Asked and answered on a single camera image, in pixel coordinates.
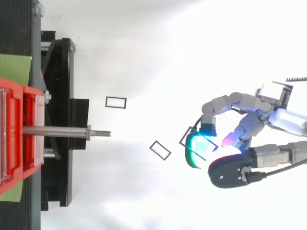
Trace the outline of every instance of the white background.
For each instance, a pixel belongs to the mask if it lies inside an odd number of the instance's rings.
[[[307,167],[221,190],[178,141],[201,106],[265,81],[307,76],[305,0],[41,0],[42,30],[77,45],[75,98],[112,131],[73,156],[73,201],[50,204],[43,230],[305,230]],[[106,96],[127,109],[105,108]],[[240,116],[217,118],[223,137]],[[149,150],[158,140],[172,154]],[[265,129],[252,146],[297,141]]]

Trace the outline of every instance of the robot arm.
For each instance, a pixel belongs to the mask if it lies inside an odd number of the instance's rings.
[[[292,165],[272,172],[252,172],[251,169]],[[241,154],[214,161],[208,170],[212,184],[219,188],[235,188],[307,163],[307,141],[277,146],[275,144],[248,148]]]
[[[260,181],[291,167],[307,163],[307,141],[277,146],[274,144],[249,148],[252,137],[268,125],[298,136],[307,136],[307,109],[301,106],[307,98],[307,81],[269,82],[255,96],[232,93],[203,105],[200,133],[216,136],[215,116],[238,108],[247,113],[234,132],[222,141],[222,146],[234,146],[241,154],[219,158],[211,163],[208,174],[220,188],[231,188]],[[252,168],[291,166],[272,173],[252,172]]]

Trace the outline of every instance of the black panel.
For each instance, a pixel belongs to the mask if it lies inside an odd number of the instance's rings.
[[[31,0],[0,0],[0,53],[31,56]]]
[[[87,127],[89,100],[73,98],[71,43],[67,38],[54,40],[49,51],[42,52],[42,71],[52,95],[46,109],[52,126]],[[50,140],[45,138],[45,148],[53,148]],[[42,166],[42,210],[48,210],[48,201],[59,201],[61,207],[71,203],[72,150],[86,146],[80,138],[55,138],[55,142],[60,159],[47,158]]]
[[[42,31],[41,33],[41,41],[42,42],[51,42],[56,39],[55,31]]]
[[[71,126],[78,128],[87,127],[87,118],[90,100],[88,99],[71,99],[71,111],[75,114],[71,118]],[[86,139],[71,138],[71,150],[84,150],[86,148]]]

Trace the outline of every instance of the metal screw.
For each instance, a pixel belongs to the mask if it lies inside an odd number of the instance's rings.
[[[91,130],[91,137],[110,137],[111,131]]]
[[[52,96],[50,95],[48,90],[44,92],[44,96],[45,96],[45,103],[48,104],[49,101],[52,99]]]
[[[33,7],[33,14],[38,18],[44,17],[45,9],[42,3],[35,4],[35,6]]]
[[[71,51],[72,51],[72,53],[76,53],[76,52],[77,52],[77,46],[76,46],[76,44],[72,44],[72,45],[71,45]]]

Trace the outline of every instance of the black cable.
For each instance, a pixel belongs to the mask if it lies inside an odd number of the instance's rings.
[[[298,166],[300,166],[300,165],[303,165],[303,164],[306,164],[306,163],[307,163],[307,159],[302,160],[302,161],[297,162],[297,163],[294,163],[294,164],[289,165],[289,166],[287,166],[287,167],[284,167],[284,168],[282,168],[282,169],[277,169],[277,170],[274,170],[274,171],[272,171],[272,172],[267,172],[267,173],[265,173],[265,175],[266,175],[266,176],[272,176],[272,175],[275,175],[275,174],[278,174],[278,173],[282,173],[282,172],[284,172],[284,171],[287,171],[287,170],[289,170],[289,169],[296,168],[296,167],[298,167]]]
[[[195,123],[194,127],[193,128],[197,128],[199,122],[201,121],[201,118],[197,120],[197,122]]]
[[[236,111],[237,113],[239,113],[239,114],[241,114],[241,115],[247,114],[247,112],[244,112],[244,111],[239,110],[239,109],[232,108],[231,110]]]

